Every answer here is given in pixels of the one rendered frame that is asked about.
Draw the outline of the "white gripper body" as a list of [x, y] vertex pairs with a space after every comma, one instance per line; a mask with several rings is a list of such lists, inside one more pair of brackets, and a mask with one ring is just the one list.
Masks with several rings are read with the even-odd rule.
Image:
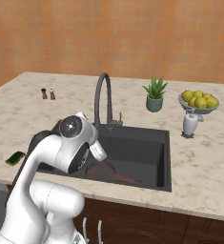
[[97, 160], [97, 161], [103, 161], [107, 158], [107, 154], [101, 144], [99, 143], [98, 140], [92, 141], [90, 144], [90, 151], [92, 153], [92, 156]]

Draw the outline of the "brown pan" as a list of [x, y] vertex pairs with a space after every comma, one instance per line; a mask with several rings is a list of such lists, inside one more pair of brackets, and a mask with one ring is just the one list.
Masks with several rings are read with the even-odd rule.
[[127, 177], [116, 171], [115, 167], [107, 160], [93, 162], [85, 171], [89, 177], [103, 177], [132, 184], [142, 184], [142, 181]]

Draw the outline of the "dark grey sink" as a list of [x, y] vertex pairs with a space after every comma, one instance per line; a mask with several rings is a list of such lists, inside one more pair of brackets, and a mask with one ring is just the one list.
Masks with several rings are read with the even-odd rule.
[[126, 126], [108, 130], [105, 124], [101, 124], [98, 128], [98, 141], [107, 154], [105, 160], [118, 173], [140, 180], [142, 184], [86, 176], [86, 169], [93, 162], [98, 162], [88, 147], [83, 148], [86, 161], [75, 172], [66, 173], [45, 162], [39, 165], [38, 171], [158, 191], [169, 192], [172, 189], [169, 132]]

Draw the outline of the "green sponge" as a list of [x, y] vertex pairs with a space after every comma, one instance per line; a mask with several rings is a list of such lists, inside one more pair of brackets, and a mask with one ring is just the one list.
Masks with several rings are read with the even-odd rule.
[[24, 152], [15, 152], [6, 160], [6, 163], [10, 166], [15, 166], [25, 155]]

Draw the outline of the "dark grey curved tap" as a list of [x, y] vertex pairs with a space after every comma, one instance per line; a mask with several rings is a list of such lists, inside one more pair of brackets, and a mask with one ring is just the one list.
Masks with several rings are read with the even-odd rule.
[[112, 119], [112, 86], [111, 79], [106, 72], [103, 72], [97, 81], [95, 96], [94, 96], [94, 126], [98, 129], [101, 125], [100, 123], [100, 93], [103, 81], [107, 84], [107, 129], [112, 130], [114, 127], [120, 127], [123, 125], [122, 113], [119, 114], [118, 120]]

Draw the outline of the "green plant in grey pot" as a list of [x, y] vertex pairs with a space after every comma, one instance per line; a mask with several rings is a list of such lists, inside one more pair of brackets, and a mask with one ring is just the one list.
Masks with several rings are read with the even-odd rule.
[[156, 80], [154, 76], [152, 77], [151, 84], [148, 87], [144, 86], [147, 92], [146, 108], [148, 111], [159, 112], [162, 109], [166, 86], [167, 83], [163, 82], [163, 78]]

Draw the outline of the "white soap dispenser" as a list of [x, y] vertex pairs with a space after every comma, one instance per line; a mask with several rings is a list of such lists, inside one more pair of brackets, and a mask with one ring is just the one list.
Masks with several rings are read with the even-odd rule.
[[194, 109], [186, 110], [186, 114], [183, 120], [183, 132], [182, 135], [185, 138], [193, 138], [193, 133], [197, 127], [198, 118], [194, 113]]

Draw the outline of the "grey fruit bowl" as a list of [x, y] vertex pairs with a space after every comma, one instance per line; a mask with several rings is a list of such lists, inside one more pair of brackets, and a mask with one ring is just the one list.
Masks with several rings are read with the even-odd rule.
[[204, 121], [204, 118], [203, 118], [203, 115], [204, 115], [204, 114], [209, 114], [209, 113], [211, 113], [212, 111], [217, 110], [218, 107], [219, 107], [219, 101], [218, 101], [218, 100], [217, 100], [218, 104], [217, 104], [215, 107], [210, 108], [210, 109], [208, 109], [208, 108], [205, 108], [205, 109], [199, 109], [199, 108], [193, 108], [193, 107], [190, 107], [190, 106], [188, 105], [188, 102], [185, 102], [185, 101], [183, 100], [183, 98], [182, 98], [182, 93], [180, 93], [180, 94], [178, 95], [178, 101], [179, 101], [179, 103], [181, 104], [182, 108], [183, 108], [186, 112], [190, 112], [192, 109], [194, 109], [194, 112], [193, 112], [193, 113], [197, 116], [197, 118], [198, 118], [198, 122], [203, 122], [203, 121]]

